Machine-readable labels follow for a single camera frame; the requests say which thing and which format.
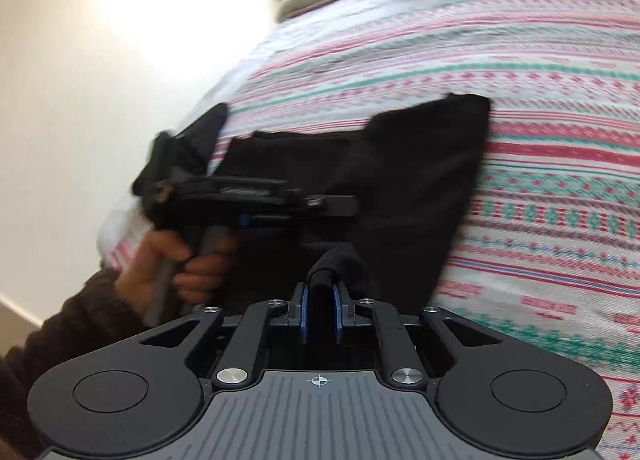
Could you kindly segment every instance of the red floral motif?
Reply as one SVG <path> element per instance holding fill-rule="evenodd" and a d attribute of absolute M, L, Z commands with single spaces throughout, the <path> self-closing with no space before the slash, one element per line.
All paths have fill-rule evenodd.
<path fill-rule="evenodd" d="M 618 396 L 620 406 L 625 411 L 631 410 L 638 403 L 638 390 L 634 386 L 630 386 Z"/>

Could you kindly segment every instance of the person's arm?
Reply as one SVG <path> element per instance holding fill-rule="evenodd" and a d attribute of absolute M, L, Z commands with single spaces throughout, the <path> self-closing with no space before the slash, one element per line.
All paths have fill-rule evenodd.
<path fill-rule="evenodd" d="M 178 295 L 204 303 L 220 286 L 234 242 L 225 239 L 217 252 L 189 260 L 174 278 Z M 151 300 L 158 266 L 164 257 L 188 260 L 190 250 L 176 233 L 152 231 L 144 238 L 125 273 L 103 269 L 62 310 L 0 360 L 0 442 L 31 458 L 42 449 L 26 412 L 26 398 L 36 379 L 64 361 L 120 341 L 146 328 L 142 316 Z"/>

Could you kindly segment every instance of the folded black clothing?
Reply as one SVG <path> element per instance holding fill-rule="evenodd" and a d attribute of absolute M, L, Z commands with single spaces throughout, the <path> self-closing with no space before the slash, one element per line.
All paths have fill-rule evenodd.
<path fill-rule="evenodd" d="M 241 313 L 266 297 L 288 299 L 331 242 L 349 242 L 371 278 L 358 295 L 417 313 L 472 194 L 489 112 L 485 97 L 449 95 L 378 114 L 362 130 L 233 139 L 216 175 L 287 180 L 308 195 L 355 195 L 360 210 L 351 223 L 313 227 L 302 238 L 242 231 L 238 265 L 217 302 Z"/>

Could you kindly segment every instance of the striped bedspread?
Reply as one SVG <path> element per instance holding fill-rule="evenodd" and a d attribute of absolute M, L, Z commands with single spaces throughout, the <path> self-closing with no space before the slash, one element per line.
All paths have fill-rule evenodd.
<path fill-rule="evenodd" d="M 449 92 L 490 97 L 477 190 L 436 302 L 596 369 L 614 398 L 599 451 L 640 459 L 640 0 L 325 9 L 258 48 L 223 97 L 232 116 L 214 164 L 255 129 L 357 129 Z"/>

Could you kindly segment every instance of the brown object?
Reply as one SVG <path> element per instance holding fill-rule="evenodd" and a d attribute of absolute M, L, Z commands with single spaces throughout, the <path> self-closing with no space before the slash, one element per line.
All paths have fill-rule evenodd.
<path fill-rule="evenodd" d="M 146 330 L 129 305 L 115 296 L 117 277 L 113 269 L 93 275 L 82 291 L 65 301 L 59 313 L 30 334 L 24 347 L 11 348 L 0 359 L 0 458 L 10 450 L 25 458 L 42 452 L 27 414 L 27 395 L 40 375 L 64 361 Z"/>

